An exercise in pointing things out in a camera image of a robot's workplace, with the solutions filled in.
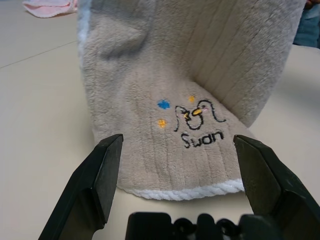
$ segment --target pink cloth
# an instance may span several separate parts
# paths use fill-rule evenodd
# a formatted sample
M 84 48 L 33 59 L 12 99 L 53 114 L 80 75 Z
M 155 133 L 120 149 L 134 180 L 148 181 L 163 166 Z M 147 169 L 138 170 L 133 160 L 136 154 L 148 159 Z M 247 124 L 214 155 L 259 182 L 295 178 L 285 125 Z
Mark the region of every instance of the pink cloth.
M 58 14 L 71 14 L 77 11 L 77 0 L 27 0 L 24 8 L 38 18 L 51 18 Z

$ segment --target orange beak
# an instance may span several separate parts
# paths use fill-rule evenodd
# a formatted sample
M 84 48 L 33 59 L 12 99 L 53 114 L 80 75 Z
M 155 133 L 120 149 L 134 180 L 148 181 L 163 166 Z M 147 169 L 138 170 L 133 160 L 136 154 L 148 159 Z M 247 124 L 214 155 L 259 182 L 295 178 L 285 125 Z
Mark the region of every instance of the orange beak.
M 202 110 L 200 109 L 200 108 L 197 108 L 196 110 L 194 110 L 193 112 L 192 112 L 192 116 L 197 116 L 197 115 L 199 115 L 199 114 L 201 114 L 202 113 Z

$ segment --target embroidery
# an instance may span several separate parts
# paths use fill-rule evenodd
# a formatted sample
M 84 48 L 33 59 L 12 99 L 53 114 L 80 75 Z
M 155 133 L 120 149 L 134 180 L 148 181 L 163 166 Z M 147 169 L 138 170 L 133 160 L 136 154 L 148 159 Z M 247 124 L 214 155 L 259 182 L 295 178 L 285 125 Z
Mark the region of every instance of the embroidery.
M 199 130 L 201 126 L 204 124 L 204 117 L 203 113 L 211 110 L 211 114 L 218 123 L 223 123 L 226 121 L 226 119 L 220 120 L 217 118 L 216 112 L 214 105 L 211 101 L 204 99 L 200 100 L 196 106 L 196 109 L 190 112 L 183 106 L 176 106 L 175 107 L 175 116 L 176 116 L 176 127 L 175 127 L 175 132 L 178 131 L 179 126 L 180 126 L 180 118 L 181 115 L 183 116 L 186 125 L 190 130 Z
M 158 101 L 158 106 L 161 109 L 169 109 L 170 108 L 170 102 L 166 99 L 162 99 Z
M 189 101 L 190 101 L 190 103 L 193 103 L 195 101 L 195 96 L 190 96 Z
M 166 127 L 166 125 L 167 125 L 167 122 L 166 122 L 166 120 L 163 120 L 163 119 L 159 119 L 158 120 L 158 125 L 159 125 L 159 127 L 160 128 L 165 128 Z
M 200 137 L 198 140 L 195 140 L 193 138 L 189 139 L 189 134 L 187 132 L 183 132 L 181 134 L 181 139 L 184 142 L 184 147 L 186 149 L 190 148 L 191 145 L 194 148 L 200 147 L 202 144 L 203 145 L 209 145 L 213 144 L 217 141 L 216 135 L 220 136 L 220 139 L 224 139 L 224 134 L 221 131 L 217 131 L 215 133 L 209 133 L 207 135 L 204 135 L 203 137 Z

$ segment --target blue dot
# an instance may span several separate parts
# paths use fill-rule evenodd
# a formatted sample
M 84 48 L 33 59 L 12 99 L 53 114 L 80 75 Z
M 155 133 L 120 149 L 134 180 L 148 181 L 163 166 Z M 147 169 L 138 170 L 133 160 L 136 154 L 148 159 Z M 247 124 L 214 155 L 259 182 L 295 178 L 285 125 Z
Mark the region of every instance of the blue dot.
M 162 109 L 169 109 L 170 103 L 169 103 L 169 101 L 162 99 L 162 100 L 158 101 L 158 106 L 159 106 L 159 108 L 162 108 Z

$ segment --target beige towel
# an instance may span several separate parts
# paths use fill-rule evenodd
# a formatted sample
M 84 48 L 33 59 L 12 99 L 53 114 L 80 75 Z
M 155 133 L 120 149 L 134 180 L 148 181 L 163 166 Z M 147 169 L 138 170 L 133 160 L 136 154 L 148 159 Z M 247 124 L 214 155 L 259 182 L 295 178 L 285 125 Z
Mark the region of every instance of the beige towel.
M 80 1 L 95 140 L 124 134 L 118 187 L 158 200 L 242 191 L 233 136 L 250 136 L 246 126 L 280 77 L 304 4 Z

